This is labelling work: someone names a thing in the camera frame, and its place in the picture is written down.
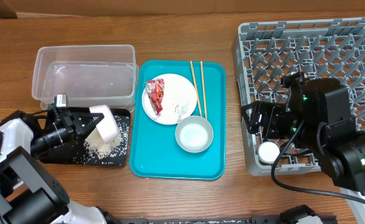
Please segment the large white plate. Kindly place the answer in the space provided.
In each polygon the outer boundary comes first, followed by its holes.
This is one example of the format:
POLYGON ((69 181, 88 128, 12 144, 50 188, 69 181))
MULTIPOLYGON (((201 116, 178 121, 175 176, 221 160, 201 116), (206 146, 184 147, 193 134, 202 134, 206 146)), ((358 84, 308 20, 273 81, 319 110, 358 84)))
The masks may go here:
POLYGON ((187 78, 174 73, 153 78, 153 80, 160 79, 165 82, 162 111, 159 114, 155 113, 145 86, 141 97, 143 110, 150 119, 159 124, 178 124, 191 116, 196 109, 198 96, 195 87, 187 78))

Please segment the wooden chopstick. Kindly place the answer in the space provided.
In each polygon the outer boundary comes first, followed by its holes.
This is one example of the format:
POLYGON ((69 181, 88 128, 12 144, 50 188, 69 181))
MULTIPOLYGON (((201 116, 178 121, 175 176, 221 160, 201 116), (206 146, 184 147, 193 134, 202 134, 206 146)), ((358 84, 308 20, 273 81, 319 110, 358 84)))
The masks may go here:
POLYGON ((192 73, 192 78, 193 78, 193 85, 195 87, 195 91, 196 91, 196 98, 197 98, 197 105, 198 105, 198 110, 199 110, 199 114, 201 117, 203 117, 202 114, 202 110, 201 110, 201 103, 200 103, 200 97, 198 94, 198 86, 197 86, 197 82, 196 82, 196 76, 195 76, 195 70, 194 70, 194 66, 193 66, 193 62, 190 62, 190 68, 191 68, 191 73, 192 73))
POLYGON ((201 83, 202 83, 204 113, 205 113, 205 119, 208 119, 207 105, 206 105, 205 76, 204 76, 203 61, 200 61, 200 71, 201 71, 201 83))

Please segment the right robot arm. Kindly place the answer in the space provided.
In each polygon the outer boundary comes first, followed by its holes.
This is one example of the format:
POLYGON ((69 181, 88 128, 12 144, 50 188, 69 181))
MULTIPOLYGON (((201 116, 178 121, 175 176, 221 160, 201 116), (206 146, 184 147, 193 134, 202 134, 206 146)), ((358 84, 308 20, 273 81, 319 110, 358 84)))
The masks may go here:
POLYGON ((301 193, 343 198, 358 223, 365 223, 365 131, 356 129, 347 88, 335 78, 310 79, 303 72, 281 78, 289 90, 286 103, 254 101, 241 108, 248 133, 262 131, 268 140, 284 139, 272 159, 271 178, 301 193), (290 145, 308 149, 340 192, 294 187, 278 181, 275 170, 290 145))

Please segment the grey bowl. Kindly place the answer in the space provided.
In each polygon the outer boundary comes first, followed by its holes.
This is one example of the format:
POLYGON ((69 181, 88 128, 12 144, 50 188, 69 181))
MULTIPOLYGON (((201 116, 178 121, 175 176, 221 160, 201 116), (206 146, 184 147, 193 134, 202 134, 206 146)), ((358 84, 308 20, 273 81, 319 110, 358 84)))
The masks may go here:
POLYGON ((184 151, 199 153, 209 148, 214 132, 207 119, 201 116, 189 116, 177 124, 175 138, 184 151))

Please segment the small white cup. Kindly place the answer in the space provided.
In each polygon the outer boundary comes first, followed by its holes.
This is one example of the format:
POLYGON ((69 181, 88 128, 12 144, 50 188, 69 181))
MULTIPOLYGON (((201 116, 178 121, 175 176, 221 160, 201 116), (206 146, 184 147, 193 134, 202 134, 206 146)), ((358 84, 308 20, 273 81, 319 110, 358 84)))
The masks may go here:
POLYGON ((280 154, 280 147, 272 141, 266 141, 260 144, 257 154, 260 162, 273 164, 280 154))

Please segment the red snack wrapper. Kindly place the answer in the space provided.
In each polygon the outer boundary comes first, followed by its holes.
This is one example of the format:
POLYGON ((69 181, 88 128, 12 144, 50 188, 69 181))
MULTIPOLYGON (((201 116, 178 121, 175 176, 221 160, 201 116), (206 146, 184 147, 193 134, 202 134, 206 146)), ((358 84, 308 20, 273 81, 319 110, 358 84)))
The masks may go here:
POLYGON ((157 80, 147 80, 145 82, 146 92, 149 97, 149 101, 156 115, 162 110, 162 100, 164 97, 165 82, 162 78, 157 80))

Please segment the small pink bowl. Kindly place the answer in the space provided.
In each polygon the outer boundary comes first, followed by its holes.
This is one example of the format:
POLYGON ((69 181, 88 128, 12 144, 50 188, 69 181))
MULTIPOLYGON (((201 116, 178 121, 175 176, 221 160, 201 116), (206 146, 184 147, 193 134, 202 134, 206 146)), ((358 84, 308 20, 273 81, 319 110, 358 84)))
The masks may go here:
POLYGON ((91 113, 101 113, 104 118, 96 125, 96 128, 105 144, 116 139, 120 130, 116 124, 116 120, 107 105, 98 105, 89 107, 91 113))

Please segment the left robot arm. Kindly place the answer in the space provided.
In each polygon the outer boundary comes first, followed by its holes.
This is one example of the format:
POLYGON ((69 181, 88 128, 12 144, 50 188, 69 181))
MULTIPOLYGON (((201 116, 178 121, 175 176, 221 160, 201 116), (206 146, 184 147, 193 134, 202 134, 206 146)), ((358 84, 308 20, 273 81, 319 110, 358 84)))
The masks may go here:
POLYGON ((39 163, 40 156, 72 147, 103 120, 103 113, 53 108, 44 117, 17 110, 0 121, 0 223, 120 223, 108 211, 70 200, 39 163))

